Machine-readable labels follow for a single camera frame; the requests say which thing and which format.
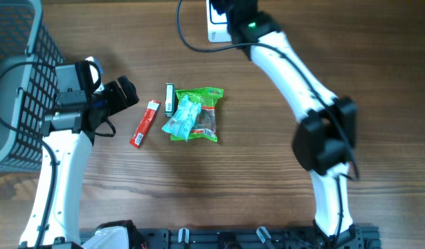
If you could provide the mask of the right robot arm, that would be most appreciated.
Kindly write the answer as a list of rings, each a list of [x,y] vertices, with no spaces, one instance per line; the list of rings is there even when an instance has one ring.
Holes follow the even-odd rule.
[[[347,184],[359,180],[354,148],[357,107],[339,98],[294,52],[280,24],[257,9],[256,1],[207,1],[208,25],[220,24],[225,41],[241,48],[275,84],[298,127],[292,149],[311,176],[316,200],[315,244],[321,248],[363,248],[350,215]]]

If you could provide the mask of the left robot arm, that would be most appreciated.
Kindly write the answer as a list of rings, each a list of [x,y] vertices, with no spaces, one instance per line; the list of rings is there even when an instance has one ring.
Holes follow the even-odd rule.
[[[139,99],[127,77],[102,83],[93,57],[55,68],[59,91],[53,108],[42,119],[45,143],[42,167],[30,218],[20,248],[50,248],[79,244],[82,182],[96,131]]]

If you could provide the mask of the pale green wipes packet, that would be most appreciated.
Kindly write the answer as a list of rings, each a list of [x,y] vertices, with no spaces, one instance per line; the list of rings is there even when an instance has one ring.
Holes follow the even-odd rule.
[[[201,113],[201,104],[190,101],[185,95],[175,114],[162,127],[162,131],[187,141],[197,116]]]

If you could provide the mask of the dark green small box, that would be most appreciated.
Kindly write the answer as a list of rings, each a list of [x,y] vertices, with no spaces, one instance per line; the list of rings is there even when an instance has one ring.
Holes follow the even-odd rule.
[[[172,117],[174,114],[175,87],[172,83],[165,85],[165,116]]]

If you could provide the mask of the red snack packet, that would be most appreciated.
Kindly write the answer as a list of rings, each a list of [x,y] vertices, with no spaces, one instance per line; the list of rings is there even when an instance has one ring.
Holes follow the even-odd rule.
[[[137,126],[133,137],[130,139],[129,143],[134,146],[135,148],[139,148],[143,138],[145,137],[146,133],[149,131],[150,126],[152,125],[156,113],[160,107],[161,103],[157,100],[150,100],[147,104],[147,108],[144,112],[144,115]]]

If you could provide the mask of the green snack bag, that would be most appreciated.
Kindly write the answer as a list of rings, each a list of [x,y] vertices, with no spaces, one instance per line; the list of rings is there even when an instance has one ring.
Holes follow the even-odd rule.
[[[213,142],[218,141],[215,105],[224,96],[224,90],[215,87],[203,87],[199,89],[177,89],[175,94],[178,101],[188,96],[191,102],[201,104],[201,113],[197,116],[195,124],[188,136],[189,140],[206,138]]]

